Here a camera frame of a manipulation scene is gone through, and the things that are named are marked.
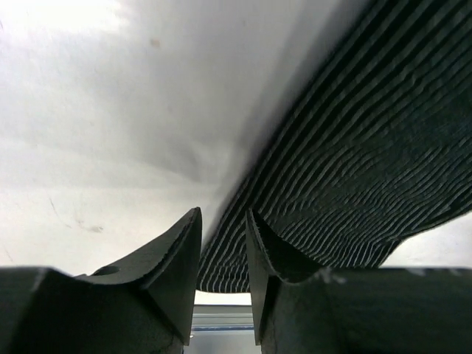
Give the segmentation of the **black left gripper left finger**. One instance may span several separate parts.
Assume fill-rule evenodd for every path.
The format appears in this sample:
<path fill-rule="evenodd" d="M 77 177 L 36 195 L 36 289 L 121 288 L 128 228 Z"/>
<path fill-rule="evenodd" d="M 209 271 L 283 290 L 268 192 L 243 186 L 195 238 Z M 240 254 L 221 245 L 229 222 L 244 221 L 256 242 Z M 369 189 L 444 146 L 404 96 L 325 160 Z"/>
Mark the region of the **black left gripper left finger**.
<path fill-rule="evenodd" d="M 164 234 L 88 276 L 80 285 L 76 346 L 184 346 L 190 341 L 200 208 Z"/>

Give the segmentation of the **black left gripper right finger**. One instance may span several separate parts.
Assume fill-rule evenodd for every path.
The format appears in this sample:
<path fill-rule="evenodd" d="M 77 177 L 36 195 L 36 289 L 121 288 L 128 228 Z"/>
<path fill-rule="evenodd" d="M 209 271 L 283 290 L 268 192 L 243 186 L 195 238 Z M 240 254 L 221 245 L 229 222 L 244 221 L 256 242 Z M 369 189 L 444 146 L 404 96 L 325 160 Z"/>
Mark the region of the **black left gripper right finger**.
<path fill-rule="evenodd" d="M 304 282 L 321 265 L 278 236 L 253 209 L 246 213 L 246 260 L 254 337 L 262 345 L 281 285 Z"/>

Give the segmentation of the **black pinstriped underwear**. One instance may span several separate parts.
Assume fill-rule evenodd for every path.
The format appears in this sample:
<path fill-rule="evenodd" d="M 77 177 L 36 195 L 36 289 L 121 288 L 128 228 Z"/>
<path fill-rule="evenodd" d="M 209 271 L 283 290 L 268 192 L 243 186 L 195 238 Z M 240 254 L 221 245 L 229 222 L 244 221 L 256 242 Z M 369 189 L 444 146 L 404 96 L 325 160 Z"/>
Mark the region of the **black pinstriped underwear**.
<path fill-rule="evenodd" d="M 376 268 L 471 211 L 471 3 L 371 1 L 207 242 L 197 288 L 249 290 L 246 214 L 331 268 Z"/>

